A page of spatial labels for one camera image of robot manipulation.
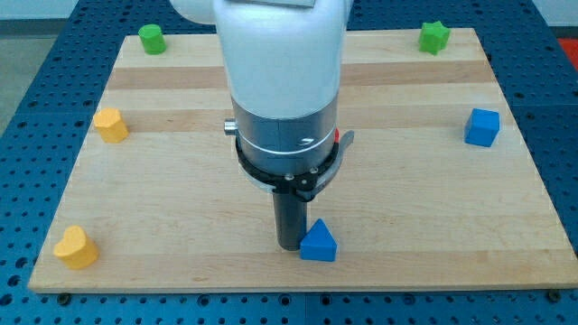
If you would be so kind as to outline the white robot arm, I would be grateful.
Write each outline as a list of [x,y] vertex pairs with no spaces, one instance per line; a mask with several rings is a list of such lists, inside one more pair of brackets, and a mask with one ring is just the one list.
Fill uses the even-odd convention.
[[219,37],[238,160],[260,187],[307,202],[340,168],[337,102],[351,0],[172,0]]

